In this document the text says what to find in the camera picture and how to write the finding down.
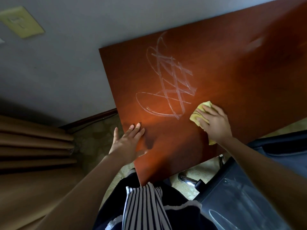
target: chair backrest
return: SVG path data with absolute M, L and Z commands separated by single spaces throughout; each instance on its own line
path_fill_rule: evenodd
M 248 146 L 307 178 L 307 131 L 258 139 Z M 219 230 L 290 229 L 233 158 L 195 200 Z

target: beige curtain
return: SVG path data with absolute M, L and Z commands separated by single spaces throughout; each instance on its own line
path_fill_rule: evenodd
M 0 116 L 0 230 L 31 230 L 83 178 L 64 130 Z

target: brown tabletop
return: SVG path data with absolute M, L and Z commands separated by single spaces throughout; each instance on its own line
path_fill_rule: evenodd
M 146 128 L 141 185 L 217 155 L 189 120 L 210 100 L 248 143 L 307 117 L 307 4 L 276 0 L 101 48 L 124 130 Z

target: gray wall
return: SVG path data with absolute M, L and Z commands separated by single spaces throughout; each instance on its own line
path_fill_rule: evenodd
M 271 0 L 0 0 L 45 29 L 0 23 L 0 114 L 60 126 L 115 108 L 98 48 Z

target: black cord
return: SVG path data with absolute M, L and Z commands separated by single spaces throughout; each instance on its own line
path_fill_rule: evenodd
M 110 115 L 110 116 L 107 116 L 107 117 L 104 117 L 104 118 L 102 118 L 102 119 L 100 119 L 100 120 L 94 121 L 94 122 L 92 122 L 92 123 L 90 123 L 90 124 L 88 124 L 88 125 L 86 125 L 86 126 L 80 128 L 80 129 L 74 131 L 74 132 L 71 132 L 70 134 L 74 134 L 74 133 L 76 133 L 76 132 L 78 132 L 78 131 L 81 131 L 81 130 L 83 130 L 84 128 L 86 128 L 86 127 L 88 127 L 88 126 L 94 124 L 94 123 L 98 123 L 98 122 L 100 122 L 100 121 L 102 121 L 102 120 L 111 118 L 111 117 L 113 117 L 113 116 L 115 116 L 115 115 L 117 115 L 117 113 L 116 113 L 116 114 L 113 114 L 113 115 Z

